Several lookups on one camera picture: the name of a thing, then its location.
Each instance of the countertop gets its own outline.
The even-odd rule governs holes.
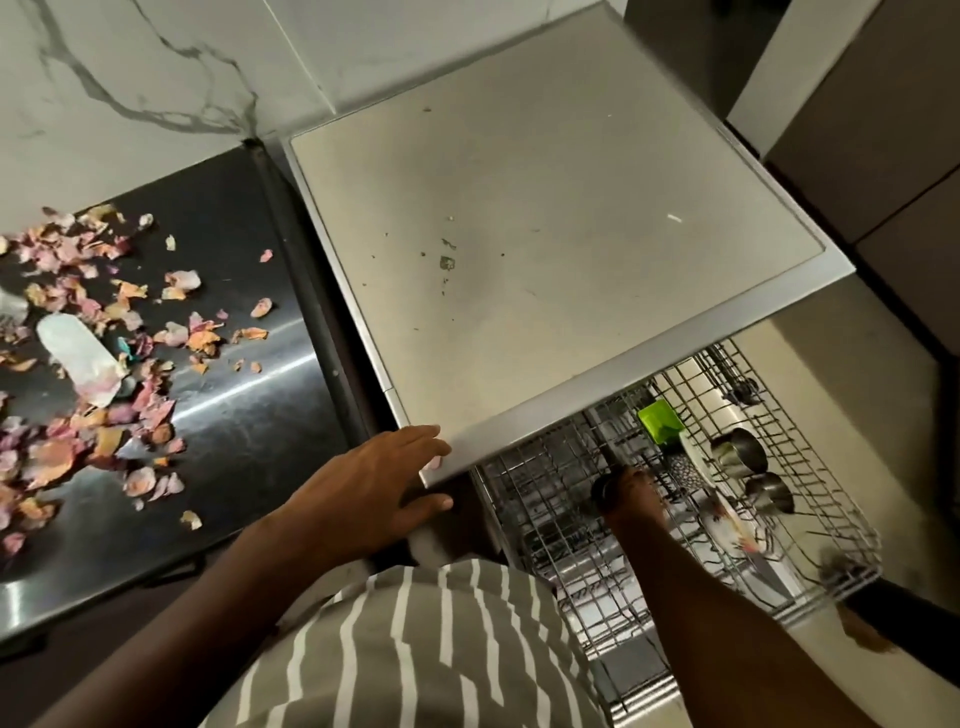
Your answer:
[[[262,150],[237,148],[114,200],[128,218],[145,212],[156,218],[156,226],[136,239],[134,254],[118,261],[118,278],[149,283],[152,291],[159,291],[170,270],[196,269],[204,281],[187,301],[137,306],[147,330],[168,320],[185,323],[193,310],[213,318],[219,308],[229,314],[226,331],[253,326],[251,309],[270,297],[275,309],[259,323],[270,335],[224,346],[205,376],[186,366],[188,352],[164,350],[165,356],[173,352],[177,363],[171,395],[177,399],[174,426],[188,445],[177,467],[185,492],[137,512],[116,475],[91,468],[44,492],[62,499],[63,506],[0,573],[0,639],[63,617],[221,543],[280,505],[347,448],[268,208],[257,155],[262,162]],[[174,252],[164,246],[168,234],[177,240]],[[290,235],[283,237],[289,242]],[[274,259],[260,263],[268,248]],[[307,266],[299,258],[296,269],[302,274]],[[0,268],[5,284],[18,279],[12,260]],[[105,279],[91,283],[108,286]],[[323,338],[322,331],[319,337],[313,333],[315,340]],[[259,361],[263,373],[249,366],[235,373],[229,362],[239,357],[248,365]],[[333,379],[337,386],[339,374]],[[12,394],[11,414],[39,423],[69,412],[76,399],[69,383],[55,379],[47,367],[27,374],[0,371],[0,389]],[[187,509],[200,515],[202,528],[190,531],[179,523]]]

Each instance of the striped shirt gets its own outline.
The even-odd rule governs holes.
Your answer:
[[[595,728],[610,721],[548,583],[491,562],[395,567],[260,655],[204,728]]]

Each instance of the dishwasher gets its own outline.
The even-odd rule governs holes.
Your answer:
[[[785,625],[879,574],[876,533],[728,338],[853,266],[605,4],[284,151],[396,422],[452,446],[424,483],[470,473],[615,723],[678,688],[590,499],[612,466],[649,470],[672,536]],[[738,431],[766,479],[726,475]]]
[[[637,413],[657,401],[682,421],[692,453],[655,444]],[[793,496],[791,513],[757,508],[744,492],[749,480],[728,477],[710,457],[711,441],[735,426],[763,445],[768,472]],[[507,561],[556,590],[615,725],[679,694],[630,565],[590,499],[592,483],[616,464],[648,470],[673,538],[784,626],[880,574],[876,532],[732,340],[485,460],[470,476]],[[705,528],[705,503],[716,491],[756,538],[773,578]]]

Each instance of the wire rack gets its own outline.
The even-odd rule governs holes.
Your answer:
[[[711,483],[681,449],[653,443],[636,413],[655,400],[666,400],[680,416],[708,462]],[[709,459],[710,441],[734,426],[760,440],[769,472],[794,496],[795,513],[758,514],[739,481]],[[503,529],[508,558],[556,588],[617,724],[678,692],[633,571],[589,498],[592,482],[617,462],[648,469],[674,538],[784,624],[879,575],[876,532],[733,341],[707,347],[480,464],[473,477]],[[714,491],[753,530],[778,584],[760,578],[742,553],[718,545],[704,529],[699,513]]]

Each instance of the white marble backsplash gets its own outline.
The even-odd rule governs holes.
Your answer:
[[[0,233],[319,123],[592,2],[3,0]]]
[[[266,0],[338,112],[597,0]]]
[[[262,0],[5,0],[0,98],[0,231],[329,115]]]

